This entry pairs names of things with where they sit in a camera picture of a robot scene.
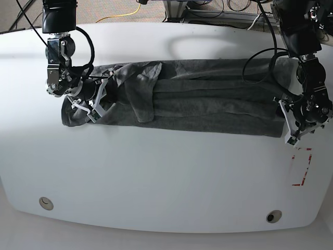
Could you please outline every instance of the gray towel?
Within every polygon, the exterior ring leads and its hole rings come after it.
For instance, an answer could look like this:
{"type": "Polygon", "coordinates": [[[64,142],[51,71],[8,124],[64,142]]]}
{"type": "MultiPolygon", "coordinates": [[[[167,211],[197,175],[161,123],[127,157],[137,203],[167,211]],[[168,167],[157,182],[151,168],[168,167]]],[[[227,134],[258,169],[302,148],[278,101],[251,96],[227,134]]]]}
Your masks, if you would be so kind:
{"type": "MultiPolygon", "coordinates": [[[[274,97],[282,92],[270,80],[256,84],[269,59],[256,59],[241,79],[246,62],[238,60],[149,61],[95,67],[93,75],[114,71],[114,103],[99,124],[185,131],[280,137],[284,120],[277,118],[274,97]]],[[[297,61],[279,58],[274,75],[288,88],[297,61]]],[[[72,110],[65,100],[62,122],[69,127],[89,122],[86,112],[72,110]]]]}

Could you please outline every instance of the white tabletop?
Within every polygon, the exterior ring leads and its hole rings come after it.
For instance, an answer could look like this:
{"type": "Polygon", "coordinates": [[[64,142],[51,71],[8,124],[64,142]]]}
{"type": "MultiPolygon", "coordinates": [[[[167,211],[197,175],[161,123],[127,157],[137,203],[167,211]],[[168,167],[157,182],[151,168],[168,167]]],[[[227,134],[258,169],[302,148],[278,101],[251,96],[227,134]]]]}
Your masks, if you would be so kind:
{"type": "MultiPolygon", "coordinates": [[[[179,23],[81,26],[95,65],[147,60],[248,58],[272,47],[255,31],[179,23]]],[[[74,65],[89,60],[71,32],[74,65]]],[[[318,53],[329,93],[333,50],[318,53]]],[[[0,177],[15,209],[96,226],[160,232],[245,232],[302,227],[333,174],[332,124],[293,149],[264,136],[61,124],[62,98],[46,94],[45,47],[33,31],[0,36],[0,177]],[[302,186],[307,158],[311,164],[302,186]],[[52,200],[46,211],[39,198],[52,200]],[[266,222],[281,210],[276,224],[266,222]]]]}

